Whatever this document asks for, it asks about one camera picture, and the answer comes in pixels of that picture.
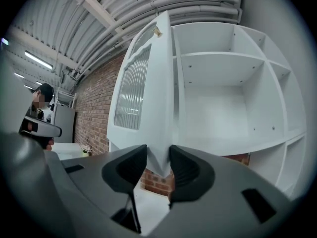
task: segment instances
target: ceiling light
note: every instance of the ceiling light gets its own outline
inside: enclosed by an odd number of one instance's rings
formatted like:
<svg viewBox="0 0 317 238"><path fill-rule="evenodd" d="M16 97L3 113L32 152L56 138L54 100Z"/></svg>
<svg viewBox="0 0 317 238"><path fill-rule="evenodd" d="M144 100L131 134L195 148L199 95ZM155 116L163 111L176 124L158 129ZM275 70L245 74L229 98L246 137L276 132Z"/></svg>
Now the ceiling light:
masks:
<svg viewBox="0 0 317 238"><path fill-rule="evenodd" d="M18 77L24 78L23 76L21 76L21 75L18 74L18 73L14 73L14 74L17 75Z"/></svg>
<svg viewBox="0 0 317 238"><path fill-rule="evenodd" d="M30 59L33 59L34 61L37 61L38 63L40 63L41 65L44 65L45 67L47 67L47 68L49 68L49 69L53 69L53 66L51 66L51 65L48 64L47 62L44 62L43 60L37 58L35 55L33 55L33 54L31 54L31 53L29 53L29 52L27 52L27 51L25 51L24 53L25 53L25 55L26 55L27 57L29 57Z"/></svg>
<svg viewBox="0 0 317 238"><path fill-rule="evenodd" d="M2 43L6 44L6 45L9 45L9 41L6 40L5 38L1 38L1 41L2 41Z"/></svg>

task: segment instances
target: black cap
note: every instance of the black cap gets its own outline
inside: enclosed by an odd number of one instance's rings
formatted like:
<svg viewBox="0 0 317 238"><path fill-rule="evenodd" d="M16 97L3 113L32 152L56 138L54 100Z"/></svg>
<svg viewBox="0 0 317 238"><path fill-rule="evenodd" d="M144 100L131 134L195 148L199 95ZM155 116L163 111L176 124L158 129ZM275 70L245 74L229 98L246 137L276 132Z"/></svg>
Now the black cap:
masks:
<svg viewBox="0 0 317 238"><path fill-rule="evenodd" d="M42 84L36 90L41 91L41 94L44 95L44 101L50 103L53 98L53 88L49 84Z"/></svg>

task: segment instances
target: red brick wall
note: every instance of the red brick wall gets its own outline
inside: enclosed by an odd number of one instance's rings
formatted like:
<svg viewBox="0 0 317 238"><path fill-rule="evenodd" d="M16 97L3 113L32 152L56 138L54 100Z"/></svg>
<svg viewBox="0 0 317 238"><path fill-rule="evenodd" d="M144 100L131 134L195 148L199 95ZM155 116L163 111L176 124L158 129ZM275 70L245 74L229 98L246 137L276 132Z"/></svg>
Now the red brick wall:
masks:
<svg viewBox="0 0 317 238"><path fill-rule="evenodd" d="M75 123L75 142L90 145L93 155L107 153L109 142L106 138L108 115L114 85L120 70L124 54L95 70L76 89L77 111ZM228 156L244 164L249 158L245 154ZM162 178L149 170L141 177L141 187L168 196L172 191L172 175Z"/></svg>

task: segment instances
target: ribbed glass panel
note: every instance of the ribbed glass panel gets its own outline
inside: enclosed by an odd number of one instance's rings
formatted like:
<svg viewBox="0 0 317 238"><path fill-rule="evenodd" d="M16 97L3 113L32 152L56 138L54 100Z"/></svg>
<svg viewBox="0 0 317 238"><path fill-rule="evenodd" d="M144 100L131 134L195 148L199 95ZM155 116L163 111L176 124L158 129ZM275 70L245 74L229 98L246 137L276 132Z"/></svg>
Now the ribbed glass panel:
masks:
<svg viewBox="0 0 317 238"><path fill-rule="evenodd" d="M138 130L141 121L145 78L151 47L144 50L124 71L114 125Z"/></svg>
<svg viewBox="0 0 317 238"><path fill-rule="evenodd" d="M154 28L157 26L157 24L150 25L147 29L144 30L144 32L139 36L137 41L135 42L133 49L131 51L130 57L138 51L138 49L143 46L150 38L154 35Z"/></svg>

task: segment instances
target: small plant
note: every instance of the small plant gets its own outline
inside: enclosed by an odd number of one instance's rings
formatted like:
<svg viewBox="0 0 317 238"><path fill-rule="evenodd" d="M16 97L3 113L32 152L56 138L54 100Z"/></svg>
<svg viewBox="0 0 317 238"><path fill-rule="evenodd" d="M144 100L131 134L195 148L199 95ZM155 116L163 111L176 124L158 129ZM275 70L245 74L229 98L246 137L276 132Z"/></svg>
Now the small plant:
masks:
<svg viewBox="0 0 317 238"><path fill-rule="evenodd" d="M82 145L81 150L83 151L83 153L88 153L89 156L92 154L93 151L93 149L89 145Z"/></svg>

